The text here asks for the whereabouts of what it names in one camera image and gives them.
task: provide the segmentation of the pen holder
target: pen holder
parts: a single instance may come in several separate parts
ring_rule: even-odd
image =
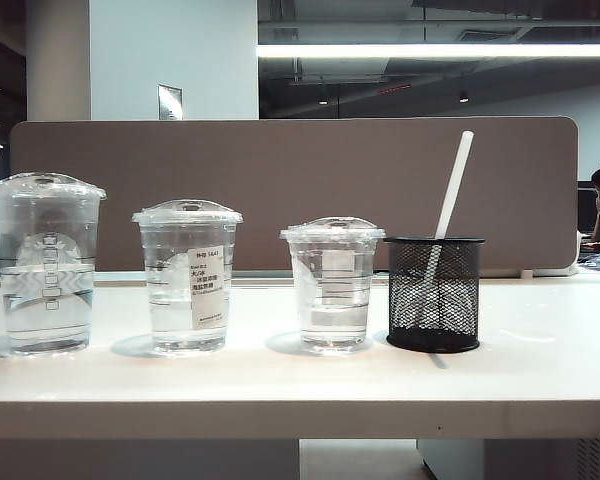
[[[391,237],[384,241],[389,243],[387,341],[429,353],[476,348],[479,247],[484,240]]]

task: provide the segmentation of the sticker label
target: sticker label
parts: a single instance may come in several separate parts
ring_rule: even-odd
[[[224,300],[224,248],[192,248],[189,254],[191,315],[194,330],[227,326]]]

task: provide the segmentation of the desk surface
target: desk surface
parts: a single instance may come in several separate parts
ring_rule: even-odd
[[[600,273],[481,281],[454,355],[388,345],[379,281],[354,354],[303,354],[293,288],[237,282],[224,349],[153,357],[135,282],[96,287],[86,350],[0,358],[0,438],[600,436]]]

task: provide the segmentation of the ceiling light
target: ceiling light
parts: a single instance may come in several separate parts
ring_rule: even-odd
[[[261,58],[600,57],[596,44],[258,45]]]

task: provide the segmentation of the plastic cup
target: plastic cup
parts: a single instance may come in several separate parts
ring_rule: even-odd
[[[0,180],[0,276],[11,351],[89,344],[104,190],[57,173]]]
[[[376,243],[384,230],[354,217],[326,217],[288,227],[303,348],[346,353],[366,336]]]
[[[133,221],[144,249],[154,349],[177,354],[221,348],[242,215],[206,200],[172,200],[143,209]]]

